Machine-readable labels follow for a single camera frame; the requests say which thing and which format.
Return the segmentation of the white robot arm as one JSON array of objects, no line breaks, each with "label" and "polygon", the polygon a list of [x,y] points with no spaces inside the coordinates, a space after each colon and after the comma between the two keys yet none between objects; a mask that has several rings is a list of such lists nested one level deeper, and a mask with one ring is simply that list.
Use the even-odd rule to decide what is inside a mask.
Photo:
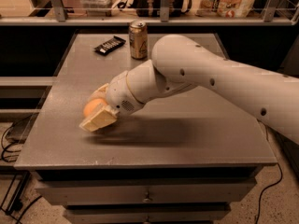
[{"label": "white robot arm", "polygon": [[90,97],[104,102],[80,123],[94,132],[156,98],[204,87],[299,143],[299,79],[218,56],[183,35],[166,35],[151,58],[114,77]]}]

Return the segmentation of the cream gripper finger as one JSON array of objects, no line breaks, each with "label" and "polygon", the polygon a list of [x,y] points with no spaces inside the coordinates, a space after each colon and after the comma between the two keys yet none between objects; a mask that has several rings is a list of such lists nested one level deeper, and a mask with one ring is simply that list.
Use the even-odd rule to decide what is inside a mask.
[{"label": "cream gripper finger", "polygon": [[94,91],[89,97],[88,103],[107,105],[107,87],[108,84],[106,83],[103,86],[99,87],[96,91]]},{"label": "cream gripper finger", "polygon": [[94,132],[114,123],[118,113],[119,111],[110,105],[99,105],[79,124],[79,127],[85,131]]}]

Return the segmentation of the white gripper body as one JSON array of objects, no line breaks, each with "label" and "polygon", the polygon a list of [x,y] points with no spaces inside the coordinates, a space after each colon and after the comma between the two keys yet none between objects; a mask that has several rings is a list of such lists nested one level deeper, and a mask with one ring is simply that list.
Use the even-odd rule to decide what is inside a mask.
[{"label": "white gripper body", "polygon": [[122,116],[131,115],[144,106],[132,95],[127,77],[127,71],[117,75],[109,82],[106,91],[107,103]]}]

